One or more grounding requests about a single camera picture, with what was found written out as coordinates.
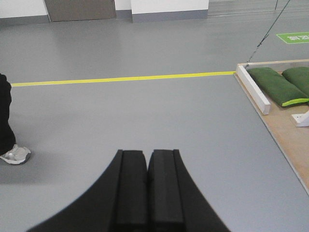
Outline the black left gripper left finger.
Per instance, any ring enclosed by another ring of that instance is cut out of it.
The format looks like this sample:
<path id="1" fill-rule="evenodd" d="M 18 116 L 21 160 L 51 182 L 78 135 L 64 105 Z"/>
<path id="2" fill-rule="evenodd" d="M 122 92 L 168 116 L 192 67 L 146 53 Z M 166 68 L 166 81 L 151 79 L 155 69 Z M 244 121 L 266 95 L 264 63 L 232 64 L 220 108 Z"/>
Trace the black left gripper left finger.
<path id="1" fill-rule="evenodd" d="M 118 150 L 96 182 L 31 232 L 146 232 L 147 166 L 142 151 Z"/>

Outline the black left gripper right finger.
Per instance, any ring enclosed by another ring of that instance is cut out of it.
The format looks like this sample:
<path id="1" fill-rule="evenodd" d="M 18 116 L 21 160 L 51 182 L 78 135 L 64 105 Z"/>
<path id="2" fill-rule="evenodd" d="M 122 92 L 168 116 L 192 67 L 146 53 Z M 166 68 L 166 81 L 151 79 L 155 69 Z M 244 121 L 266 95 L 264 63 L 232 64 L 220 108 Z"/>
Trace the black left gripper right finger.
<path id="1" fill-rule="evenodd" d="M 151 232 L 227 232 L 177 149 L 154 150 L 148 167 Z"/>

